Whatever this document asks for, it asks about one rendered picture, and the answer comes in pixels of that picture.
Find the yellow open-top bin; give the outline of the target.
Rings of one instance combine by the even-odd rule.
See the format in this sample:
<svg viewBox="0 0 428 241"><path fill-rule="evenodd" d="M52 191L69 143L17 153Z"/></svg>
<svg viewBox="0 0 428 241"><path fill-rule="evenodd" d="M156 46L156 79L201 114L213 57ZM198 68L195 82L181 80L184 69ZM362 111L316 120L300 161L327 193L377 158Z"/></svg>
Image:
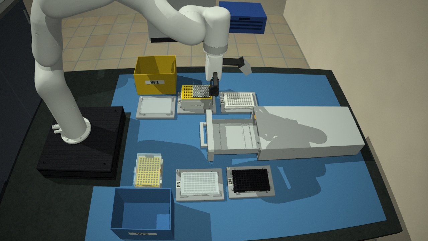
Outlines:
<svg viewBox="0 0 428 241"><path fill-rule="evenodd" d="M138 95L176 94L176 55L139 56L134 80Z"/></svg>

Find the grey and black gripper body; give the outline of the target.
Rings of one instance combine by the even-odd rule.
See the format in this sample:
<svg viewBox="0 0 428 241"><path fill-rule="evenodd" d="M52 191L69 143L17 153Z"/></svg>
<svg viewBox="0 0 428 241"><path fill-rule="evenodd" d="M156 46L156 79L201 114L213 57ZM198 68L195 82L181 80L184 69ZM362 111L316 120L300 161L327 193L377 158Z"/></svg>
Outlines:
<svg viewBox="0 0 428 241"><path fill-rule="evenodd" d="M206 77L206 80L210 81L213 77L213 73L217 73L218 79L221 80L222 69L223 69L223 55L226 54L227 52L220 54L220 55L212 55L212 54L209 54L207 52L205 52L205 53L206 53L206 56L205 56L205 59L206 59L205 77Z"/></svg>

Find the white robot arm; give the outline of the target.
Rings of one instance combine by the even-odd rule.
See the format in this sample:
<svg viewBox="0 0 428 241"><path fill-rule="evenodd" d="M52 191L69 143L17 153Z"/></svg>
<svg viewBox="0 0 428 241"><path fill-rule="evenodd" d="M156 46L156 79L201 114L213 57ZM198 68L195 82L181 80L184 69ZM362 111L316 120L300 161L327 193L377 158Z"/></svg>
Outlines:
<svg viewBox="0 0 428 241"><path fill-rule="evenodd" d="M30 23L35 59L35 88L58 125L63 141L77 144L89 136L90 122L84 118L68 88L63 71L62 19L99 9L117 1L139 12L162 34L184 45L203 41L212 55L227 51L230 12L219 6L186 5L179 11L167 0L33 0Z"/></svg>

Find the blue bench mat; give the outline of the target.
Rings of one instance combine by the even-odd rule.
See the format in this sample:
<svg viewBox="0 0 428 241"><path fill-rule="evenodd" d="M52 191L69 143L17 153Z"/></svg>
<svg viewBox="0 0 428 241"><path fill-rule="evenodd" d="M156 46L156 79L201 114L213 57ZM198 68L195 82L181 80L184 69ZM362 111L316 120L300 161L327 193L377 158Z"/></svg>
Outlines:
<svg viewBox="0 0 428 241"><path fill-rule="evenodd" d="M160 153L162 188L175 203L175 240L120 239L111 229L115 187L94 186L85 241L249 241L311 234L387 221L361 152L340 157L258 161L257 154L214 154L201 148L206 114L177 114L182 85L210 85L205 73L177 73L176 94L138 95L133 74L119 75L111 106L130 114L120 187L135 188L137 153ZM222 73L220 92L255 92L258 106L340 106L325 75ZM176 96L175 119L136 119L140 96ZM226 167L270 166L275 196L229 199ZM176 201L176 169L222 168L224 201Z"/></svg>

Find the blue open-top bin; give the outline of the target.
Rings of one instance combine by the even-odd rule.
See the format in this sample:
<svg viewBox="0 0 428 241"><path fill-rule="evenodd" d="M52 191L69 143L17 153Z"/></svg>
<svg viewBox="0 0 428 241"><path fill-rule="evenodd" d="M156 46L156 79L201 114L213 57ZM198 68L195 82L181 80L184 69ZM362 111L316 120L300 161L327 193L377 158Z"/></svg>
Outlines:
<svg viewBox="0 0 428 241"><path fill-rule="evenodd" d="M175 240L171 188L116 188L110 229L120 239Z"/></svg>

